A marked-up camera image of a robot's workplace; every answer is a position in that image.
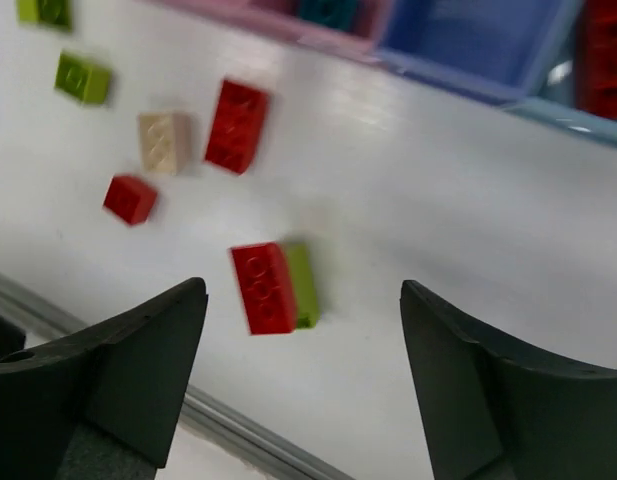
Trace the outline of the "small red lego brick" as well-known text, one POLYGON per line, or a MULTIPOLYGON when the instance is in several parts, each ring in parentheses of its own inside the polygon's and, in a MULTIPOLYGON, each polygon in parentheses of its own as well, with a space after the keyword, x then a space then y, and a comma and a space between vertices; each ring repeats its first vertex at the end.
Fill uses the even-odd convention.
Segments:
POLYGON ((157 203, 158 191, 142 178, 130 174, 112 177, 103 209, 128 226, 143 224, 157 203))

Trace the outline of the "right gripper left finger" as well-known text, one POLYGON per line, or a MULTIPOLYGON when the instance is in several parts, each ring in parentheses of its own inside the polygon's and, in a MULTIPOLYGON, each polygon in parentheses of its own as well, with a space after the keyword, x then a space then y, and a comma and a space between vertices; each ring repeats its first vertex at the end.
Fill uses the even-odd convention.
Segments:
POLYGON ((190 278, 37 347, 0 315, 0 479, 152 479, 166 465, 208 304, 190 278))

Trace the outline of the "red lego base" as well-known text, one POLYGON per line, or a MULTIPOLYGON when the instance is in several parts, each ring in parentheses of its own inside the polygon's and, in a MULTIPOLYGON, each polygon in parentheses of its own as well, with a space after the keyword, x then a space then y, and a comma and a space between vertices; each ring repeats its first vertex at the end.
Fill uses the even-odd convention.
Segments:
POLYGON ((584 3, 576 34, 575 103, 617 120, 617 0, 584 3))

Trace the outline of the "teal curved lego brick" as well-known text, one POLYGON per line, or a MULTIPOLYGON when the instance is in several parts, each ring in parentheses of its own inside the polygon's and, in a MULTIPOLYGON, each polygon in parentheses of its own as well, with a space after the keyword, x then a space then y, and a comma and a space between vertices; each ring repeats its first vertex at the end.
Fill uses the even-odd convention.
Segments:
POLYGON ((334 30, 350 31, 359 7, 358 0, 301 0, 297 16, 334 30))

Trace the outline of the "lime green lego brick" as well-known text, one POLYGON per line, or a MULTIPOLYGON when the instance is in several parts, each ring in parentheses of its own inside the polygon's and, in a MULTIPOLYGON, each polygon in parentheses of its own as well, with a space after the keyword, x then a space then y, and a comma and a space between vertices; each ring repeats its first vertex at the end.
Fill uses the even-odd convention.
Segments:
POLYGON ((17 0, 18 20, 23 24, 73 30, 72 2, 70 0, 17 0))

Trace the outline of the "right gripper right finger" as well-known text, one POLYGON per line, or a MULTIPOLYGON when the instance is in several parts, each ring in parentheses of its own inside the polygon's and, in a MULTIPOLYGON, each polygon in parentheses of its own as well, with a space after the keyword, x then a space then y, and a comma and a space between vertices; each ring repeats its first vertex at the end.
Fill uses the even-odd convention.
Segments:
POLYGON ((617 370, 538 348, 407 280, 400 309, 437 479, 617 479, 617 370))

